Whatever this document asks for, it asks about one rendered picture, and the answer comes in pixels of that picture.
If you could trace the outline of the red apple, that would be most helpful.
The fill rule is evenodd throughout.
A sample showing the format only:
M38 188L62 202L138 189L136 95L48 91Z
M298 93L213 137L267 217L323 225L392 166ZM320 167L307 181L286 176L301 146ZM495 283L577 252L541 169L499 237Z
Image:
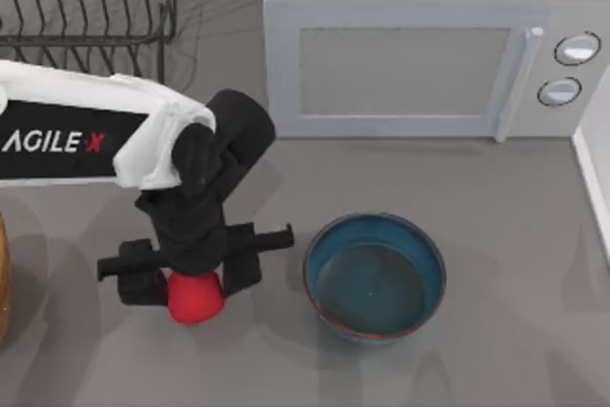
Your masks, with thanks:
M216 272L188 276L172 272L168 278L168 311L182 325L197 325L218 315L225 297Z

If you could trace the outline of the small microwave knob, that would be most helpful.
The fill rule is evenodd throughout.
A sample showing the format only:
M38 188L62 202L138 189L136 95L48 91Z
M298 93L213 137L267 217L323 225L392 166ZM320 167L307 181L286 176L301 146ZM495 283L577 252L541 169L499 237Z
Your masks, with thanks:
M577 78L565 77L545 82L538 91L538 101L546 107L561 107L574 102L582 85Z

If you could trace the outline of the brown wooden object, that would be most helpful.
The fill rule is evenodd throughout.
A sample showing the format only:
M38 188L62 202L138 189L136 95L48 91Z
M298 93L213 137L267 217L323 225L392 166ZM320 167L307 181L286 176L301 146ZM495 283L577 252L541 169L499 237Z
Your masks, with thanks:
M10 249L3 214L0 212L0 344L10 326Z

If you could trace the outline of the large microwave knob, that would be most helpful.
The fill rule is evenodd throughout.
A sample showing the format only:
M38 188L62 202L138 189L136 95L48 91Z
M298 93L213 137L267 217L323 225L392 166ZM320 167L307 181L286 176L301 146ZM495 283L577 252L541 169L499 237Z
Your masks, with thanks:
M566 67L587 63L601 50L601 39L591 31L564 37L555 46L555 60Z

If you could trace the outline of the pale microwave door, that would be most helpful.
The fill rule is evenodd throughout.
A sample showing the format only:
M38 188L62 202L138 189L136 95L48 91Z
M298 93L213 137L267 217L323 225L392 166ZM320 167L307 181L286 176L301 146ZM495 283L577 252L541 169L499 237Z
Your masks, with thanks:
M285 138L491 137L543 2L266 0L269 109Z

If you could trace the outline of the blue bowl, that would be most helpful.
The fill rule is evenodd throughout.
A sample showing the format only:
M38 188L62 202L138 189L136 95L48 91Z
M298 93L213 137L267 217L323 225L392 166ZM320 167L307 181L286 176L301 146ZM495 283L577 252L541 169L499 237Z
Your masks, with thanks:
M384 345L415 333L435 315L447 269L437 243L412 221L355 213L315 234L302 261L302 282L331 332Z

